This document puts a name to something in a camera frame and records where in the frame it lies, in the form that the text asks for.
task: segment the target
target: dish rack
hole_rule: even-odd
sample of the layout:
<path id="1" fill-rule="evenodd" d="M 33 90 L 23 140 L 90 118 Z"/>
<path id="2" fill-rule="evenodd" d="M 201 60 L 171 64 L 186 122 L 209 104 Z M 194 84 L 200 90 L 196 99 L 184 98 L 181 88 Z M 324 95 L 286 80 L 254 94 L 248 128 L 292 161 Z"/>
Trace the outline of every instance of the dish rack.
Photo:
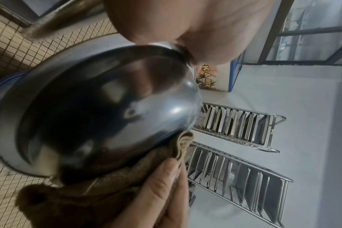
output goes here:
<path id="1" fill-rule="evenodd" d="M 273 227 L 284 228 L 281 218 L 292 179 L 197 142 L 188 148 L 185 162 L 189 183 Z"/>
<path id="2" fill-rule="evenodd" d="M 271 142 L 275 126 L 285 120 L 280 115 L 203 103 L 192 129 L 261 151 L 280 153 L 271 148 Z"/>

